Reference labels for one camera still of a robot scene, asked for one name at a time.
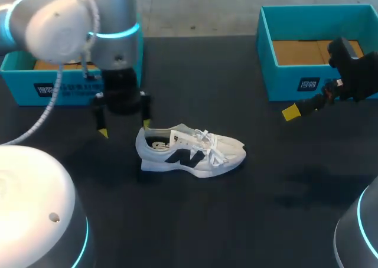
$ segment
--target black table surface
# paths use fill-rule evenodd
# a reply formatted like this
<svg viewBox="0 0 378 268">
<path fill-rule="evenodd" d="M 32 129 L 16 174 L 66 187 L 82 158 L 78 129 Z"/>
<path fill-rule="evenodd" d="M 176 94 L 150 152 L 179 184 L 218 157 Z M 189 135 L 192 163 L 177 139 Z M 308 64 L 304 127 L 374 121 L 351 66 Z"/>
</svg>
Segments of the black table surface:
<svg viewBox="0 0 378 268">
<path fill-rule="evenodd" d="M 0 86 L 0 140 L 42 112 Z M 378 102 L 337 103 L 286 123 L 269 103 L 255 37 L 147 38 L 152 126 L 185 123 L 244 142 L 244 166 L 212 179 L 140 173 L 139 116 L 107 114 L 110 138 L 85 108 L 56 108 L 24 145 L 57 158 L 94 231 L 98 268 L 337 267 L 338 219 L 375 178 Z"/>
</svg>

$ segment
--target shoe tag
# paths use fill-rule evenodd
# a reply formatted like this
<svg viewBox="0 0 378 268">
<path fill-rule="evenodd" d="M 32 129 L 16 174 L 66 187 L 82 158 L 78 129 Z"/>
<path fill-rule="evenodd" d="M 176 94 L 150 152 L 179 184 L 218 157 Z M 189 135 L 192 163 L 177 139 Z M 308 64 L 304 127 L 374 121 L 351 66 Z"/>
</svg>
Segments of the shoe tag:
<svg viewBox="0 0 378 268">
<path fill-rule="evenodd" d="M 170 146 L 174 145 L 179 139 L 183 139 L 192 143 L 198 143 L 198 140 L 186 133 L 182 133 L 176 130 L 171 130 L 171 136 L 170 136 Z"/>
</svg>

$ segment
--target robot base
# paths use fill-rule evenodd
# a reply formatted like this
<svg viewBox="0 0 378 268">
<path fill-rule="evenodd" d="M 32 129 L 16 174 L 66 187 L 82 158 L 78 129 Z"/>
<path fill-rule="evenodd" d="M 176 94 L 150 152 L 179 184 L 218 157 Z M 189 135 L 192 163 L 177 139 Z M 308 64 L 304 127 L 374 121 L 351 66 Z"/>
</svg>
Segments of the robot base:
<svg viewBox="0 0 378 268">
<path fill-rule="evenodd" d="M 377 181 L 365 189 L 337 223 L 333 247 L 340 268 L 378 267 Z"/>
</svg>

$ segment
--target shoe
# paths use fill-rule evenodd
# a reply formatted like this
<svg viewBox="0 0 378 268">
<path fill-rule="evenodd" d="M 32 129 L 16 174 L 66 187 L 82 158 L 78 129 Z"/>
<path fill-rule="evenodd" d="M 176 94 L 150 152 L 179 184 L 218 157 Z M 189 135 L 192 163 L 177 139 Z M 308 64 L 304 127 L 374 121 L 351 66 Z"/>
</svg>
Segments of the shoe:
<svg viewBox="0 0 378 268">
<path fill-rule="evenodd" d="M 188 128 L 140 129 L 136 150 L 143 171 L 185 170 L 209 178 L 235 169 L 246 157 L 244 144 L 226 136 Z"/>
</svg>

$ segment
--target cardboard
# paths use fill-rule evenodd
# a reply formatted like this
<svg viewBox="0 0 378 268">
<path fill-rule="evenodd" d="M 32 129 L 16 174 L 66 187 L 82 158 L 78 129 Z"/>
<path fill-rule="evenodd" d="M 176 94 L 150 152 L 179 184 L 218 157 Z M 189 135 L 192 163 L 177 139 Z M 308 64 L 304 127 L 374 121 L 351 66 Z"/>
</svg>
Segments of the cardboard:
<svg viewBox="0 0 378 268">
<path fill-rule="evenodd" d="M 88 63 L 87 65 L 89 70 L 96 70 L 98 69 L 93 63 Z M 34 70 L 58 70 L 58 64 L 51 64 L 45 63 L 44 61 L 37 60 L 35 62 Z M 74 69 L 82 69 L 81 64 L 65 64 L 63 70 L 74 70 Z"/>
<path fill-rule="evenodd" d="M 35 62 L 34 70 L 58 70 L 58 64 L 46 63 L 41 60 Z M 77 64 L 65 64 L 63 70 L 77 69 Z"/>
<path fill-rule="evenodd" d="M 323 57 L 324 63 L 328 64 L 328 61 L 330 60 L 330 54 L 328 53 L 328 45 L 331 41 L 318 41 L 320 53 Z M 358 41 L 349 41 L 351 46 L 353 47 L 354 52 L 357 54 L 357 57 L 363 57 L 364 54 L 362 52 L 362 49 L 360 47 L 360 44 Z"/>
<path fill-rule="evenodd" d="M 328 64 L 329 41 L 272 41 L 280 66 Z M 358 58 L 363 56 L 358 41 L 349 41 Z"/>
<path fill-rule="evenodd" d="M 59 69 L 58 64 L 46 63 L 41 60 L 37 60 L 34 66 L 34 70 L 58 70 L 58 69 Z"/>
<path fill-rule="evenodd" d="M 280 66 L 324 64 L 316 41 L 273 41 Z"/>
</svg>

